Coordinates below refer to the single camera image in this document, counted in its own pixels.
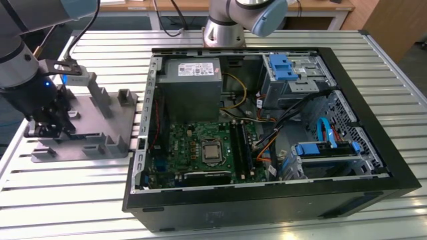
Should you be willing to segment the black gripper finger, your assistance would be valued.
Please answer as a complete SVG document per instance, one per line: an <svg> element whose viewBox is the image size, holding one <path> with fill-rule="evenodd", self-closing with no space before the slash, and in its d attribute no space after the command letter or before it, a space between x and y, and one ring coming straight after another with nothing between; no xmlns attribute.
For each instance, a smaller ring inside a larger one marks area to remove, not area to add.
<svg viewBox="0 0 427 240"><path fill-rule="evenodd" d="M59 138L62 134L67 136L72 133L72 122L67 107L39 108L24 129L26 138Z"/></svg>
<svg viewBox="0 0 427 240"><path fill-rule="evenodd" d="M60 84L56 86L56 104L58 104L58 109L59 109L59 116L62 120L62 124L64 127L64 132L67 133L74 133L76 131L76 127L71 122L71 117L70 117L70 111L72 109L71 102L70 102L70 96L68 96L68 89L66 85Z"/></svg>

